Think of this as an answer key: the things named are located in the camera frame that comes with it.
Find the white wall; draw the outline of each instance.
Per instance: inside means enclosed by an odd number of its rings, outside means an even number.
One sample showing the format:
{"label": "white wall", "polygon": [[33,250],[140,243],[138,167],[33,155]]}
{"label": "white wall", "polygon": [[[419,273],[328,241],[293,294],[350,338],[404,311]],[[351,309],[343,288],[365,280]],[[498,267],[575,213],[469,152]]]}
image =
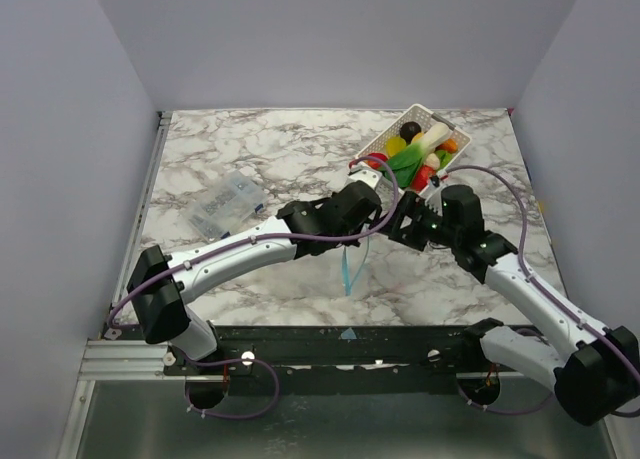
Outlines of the white wall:
{"label": "white wall", "polygon": [[577,0],[514,115],[569,297],[636,335],[638,31],[640,0]]}
{"label": "white wall", "polygon": [[156,106],[515,105],[574,0],[100,0]]}
{"label": "white wall", "polygon": [[0,0],[0,456],[53,457],[157,126],[97,0]]}

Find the robotic arm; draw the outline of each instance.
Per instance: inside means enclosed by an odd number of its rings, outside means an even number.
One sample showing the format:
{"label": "robotic arm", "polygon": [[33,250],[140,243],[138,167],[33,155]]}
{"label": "robotic arm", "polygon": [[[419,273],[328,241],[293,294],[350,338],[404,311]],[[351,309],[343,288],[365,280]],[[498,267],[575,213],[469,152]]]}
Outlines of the robotic arm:
{"label": "robotic arm", "polygon": [[[211,357],[219,348],[214,328],[189,304],[212,288],[254,269],[319,255],[346,243],[310,241],[309,236],[343,237],[365,224],[380,223],[381,202],[375,192],[381,175],[354,168],[349,183],[330,198],[294,201],[262,224],[192,251],[164,255],[158,246],[141,254],[129,291],[150,277],[183,265],[183,270],[158,281],[133,299],[147,343],[167,341],[194,360]],[[640,368],[638,342],[624,327],[615,330],[588,316],[548,283],[536,276],[565,308],[582,318],[575,323],[531,283],[533,269],[518,260],[517,248],[504,237],[485,230],[479,198],[468,186],[441,187],[442,214],[434,212],[413,192],[405,192],[396,211],[379,231],[389,239],[423,251],[429,243],[451,249],[457,264],[479,282],[512,302],[548,340],[524,337],[499,321],[488,319],[468,328],[471,361],[503,364],[551,391],[567,413],[581,424],[592,424],[637,397],[640,388],[618,358],[592,333],[589,324],[615,344]],[[269,238],[257,240],[267,234]],[[306,240],[294,237],[306,236]],[[233,246],[238,241],[244,245]],[[203,254],[210,256],[192,263]]]}

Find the marble table top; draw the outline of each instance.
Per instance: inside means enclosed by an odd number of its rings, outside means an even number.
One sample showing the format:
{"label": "marble table top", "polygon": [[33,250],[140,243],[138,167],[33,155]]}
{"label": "marble table top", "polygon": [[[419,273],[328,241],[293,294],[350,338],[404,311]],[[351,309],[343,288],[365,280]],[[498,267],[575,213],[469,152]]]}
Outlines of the marble table top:
{"label": "marble table top", "polygon": [[[543,220],[504,109],[438,111],[471,135],[459,164],[494,168],[520,192],[529,213],[526,255],[553,286],[560,278]],[[176,112],[144,223],[141,249],[190,249],[202,240],[181,216],[194,195],[225,171],[237,169],[269,194],[246,227],[294,199],[328,196],[345,184],[347,163],[400,111],[235,110]],[[488,174],[459,172],[482,200],[487,227],[517,244],[520,219],[510,193]],[[529,321],[488,287],[456,266],[447,251],[410,250],[371,239],[351,296],[345,296],[342,249],[269,266],[225,283],[193,309],[224,325],[467,325],[486,317],[508,324]],[[352,271],[364,247],[349,248]],[[134,322],[130,308],[122,322]]]}

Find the plastic basket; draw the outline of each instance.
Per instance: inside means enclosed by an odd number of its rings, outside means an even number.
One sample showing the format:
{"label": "plastic basket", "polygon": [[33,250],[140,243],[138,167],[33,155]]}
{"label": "plastic basket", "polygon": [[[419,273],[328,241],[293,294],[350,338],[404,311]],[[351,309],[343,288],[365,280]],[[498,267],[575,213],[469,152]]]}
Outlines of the plastic basket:
{"label": "plastic basket", "polygon": [[[427,109],[426,107],[420,104],[414,104],[409,109],[407,109],[402,116],[400,116],[393,124],[391,124],[386,130],[384,130],[381,134],[379,134],[373,141],[367,144],[358,154],[355,156],[356,158],[366,156],[372,152],[383,152],[386,154],[385,146],[387,141],[391,139],[393,136],[397,136],[400,134],[400,127],[405,122],[415,121],[420,124],[422,128],[422,132],[427,132],[431,129],[436,122],[443,122],[449,129],[453,131],[451,134],[451,138],[456,141],[458,145],[458,152],[453,155],[453,158],[449,163],[441,169],[447,170],[451,165],[455,164],[459,157],[462,156],[462,153],[467,148],[467,146],[471,143],[471,136],[469,134],[462,131],[459,127],[456,127],[455,124],[447,121],[441,115]],[[369,167],[364,163],[360,163],[363,167]],[[391,183],[387,180],[383,181],[385,184],[389,186],[391,189]],[[422,191],[419,192],[420,196],[425,196],[427,189],[429,186],[425,187]]]}

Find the transparent plastic box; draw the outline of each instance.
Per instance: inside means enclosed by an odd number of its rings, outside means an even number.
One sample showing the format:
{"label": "transparent plastic box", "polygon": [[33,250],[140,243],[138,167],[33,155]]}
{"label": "transparent plastic box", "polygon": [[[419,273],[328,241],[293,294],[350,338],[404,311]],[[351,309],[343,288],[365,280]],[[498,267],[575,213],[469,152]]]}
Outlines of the transparent plastic box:
{"label": "transparent plastic box", "polygon": [[233,171],[199,194],[183,216],[211,242],[240,232],[242,223],[264,207],[267,197],[248,177]]}

